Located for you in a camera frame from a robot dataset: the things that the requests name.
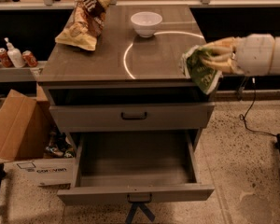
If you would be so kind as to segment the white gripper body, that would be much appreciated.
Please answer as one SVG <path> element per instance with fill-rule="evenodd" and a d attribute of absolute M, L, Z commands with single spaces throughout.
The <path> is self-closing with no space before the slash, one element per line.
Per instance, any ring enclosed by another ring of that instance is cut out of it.
<path fill-rule="evenodd" d="M 274 38 L 269 34 L 252 34 L 240 39 L 236 46 L 237 66 L 246 76 L 264 76 L 272 63 Z"/>

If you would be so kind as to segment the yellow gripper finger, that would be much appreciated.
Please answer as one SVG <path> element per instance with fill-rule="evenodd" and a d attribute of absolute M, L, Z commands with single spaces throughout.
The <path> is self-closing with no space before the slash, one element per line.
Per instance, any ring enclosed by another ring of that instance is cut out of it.
<path fill-rule="evenodd" d="M 214 53 L 217 54 L 225 54 L 229 52 L 234 52 L 238 43 L 239 38 L 231 36 L 207 43 L 203 45 L 203 47 L 211 49 Z"/>
<path fill-rule="evenodd" d="M 214 70 L 221 71 L 223 73 L 233 74 L 235 72 L 234 65 L 231 60 L 231 54 L 223 54 L 218 56 L 200 56 L 201 62 L 213 68 Z"/>

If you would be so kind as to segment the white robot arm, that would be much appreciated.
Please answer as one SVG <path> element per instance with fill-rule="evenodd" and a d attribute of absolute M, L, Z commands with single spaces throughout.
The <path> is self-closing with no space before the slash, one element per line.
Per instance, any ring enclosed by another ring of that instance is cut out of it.
<path fill-rule="evenodd" d="M 201 51 L 202 63 L 223 73 L 247 77 L 280 75 L 280 36 L 227 37 L 203 45 Z"/>

